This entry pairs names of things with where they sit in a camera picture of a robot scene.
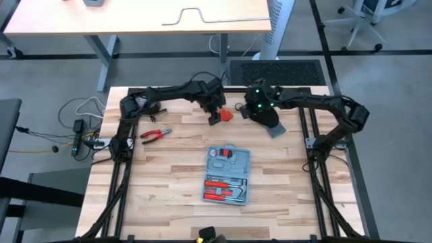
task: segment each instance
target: floor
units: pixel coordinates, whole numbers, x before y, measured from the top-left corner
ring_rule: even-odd
[[[13,0],[0,6],[0,23]],[[317,1],[322,20],[342,18],[337,9],[348,0]],[[432,2],[415,6],[388,17],[376,28],[387,39],[384,50],[432,49],[429,14]],[[349,38],[349,26],[325,28],[329,48],[337,51]],[[246,50],[257,34],[231,34],[232,51]],[[25,54],[92,53],[80,36],[11,37]],[[120,36],[119,53],[208,52],[208,35]],[[259,50],[260,39],[252,48]],[[371,50],[377,40],[370,32],[359,32],[351,50]],[[297,0],[281,46],[282,51],[321,51],[321,42],[309,1]],[[432,194],[428,187],[432,163],[428,153],[432,129],[432,56],[419,55],[333,56],[337,80],[344,95],[364,104],[371,116],[365,129],[354,136],[364,179],[381,238],[411,242],[430,242],[432,233]],[[318,59],[330,84],[323,56],[281,57]],[[10,61],[0,60],[0,99],[21,98],[19,126],[37,132],[69,134],[57,121],[59,108],[69,99],[107,95],[95,92],[100,62],[96,59]],[[218,72],[218,59],[145,58],[116,59],[109,79],[111,86],[176,85],[199,71]],[[65,123],[76,118],[72,103],[61,114]],[[49,141],[15,133],[11,149],[44,150]],[[68,150],[57,154],[9,154],[2,176],[26,181],[29,173],[88,167],[90,160],[77,162]],[[9,242],[14,232],[13,219],[7,220],[0,242]],[[73,227],[38,229],[26,232],[23,242],[65,240],[74,236]]]

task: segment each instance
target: office chair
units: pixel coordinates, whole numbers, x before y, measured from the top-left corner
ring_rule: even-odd
[[[347,9],[352,18],[339,19],[339,20],[328,20],[324,21],[321,25],[322,28],[327,25],[342,25],[351,24],[351,37],[345,47],[342,47],[342,51],[347,51],[350,47],[360,28],[368,28],[371,30],[382,43],[386,43],[385,39],[373,28],[381,18],[384,16],[390,16],[396,14],[399,11],[412,6],[416,0],[353,0],[353,8],[344,6],[340,7],[337,12],[343,14]],[[383,48],[383,44],[376,44],[374,47],[375,52],[380,51]]]

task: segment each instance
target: toolbox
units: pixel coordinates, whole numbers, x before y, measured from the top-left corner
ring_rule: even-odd
[[[250,151],[233,144],[210,146],[201,198],[213,203],[248,204]]]

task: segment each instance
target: pliers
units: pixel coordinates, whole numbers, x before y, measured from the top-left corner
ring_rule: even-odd
[[[151,134],[156,134],[156,136],[154,138],[149,139],[149,140],[145,140],[144,142],[142,142],[143,144],[149,144],[149,143],[154,142],[160,138],[163,138],[163,135],[168,134],[170,132],[172,132],[172,129],[164,129],[164,130],[159,129],[159,130],[150,131],[150,132],[146,132],[144,134],[141,134],[140,138],[146,138]]]

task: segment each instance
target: gray plastic tool case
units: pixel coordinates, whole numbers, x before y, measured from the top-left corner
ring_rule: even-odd
[[[221,155],[221,149],[232,151],[230,158]],[[202,187],[201,198],[204,201],[212,203],[225,203],[230,205],[247,205],[249,202],[249,173],[250,173],[250,151],[241,148],[235,148],[233,144],[223,146],[210,146],[207,151],[206,174]],[[233,186],[243,186],[239,188],[215,188],[205,186],[205,181],[225,182]],[[205,199],[206,190],[216,191],[216,195],[224,196],[225,200]],[[232,191],[232,196],[222,195],[223,190]],[[241,202],[229,200],[234,198],[242,200]]]

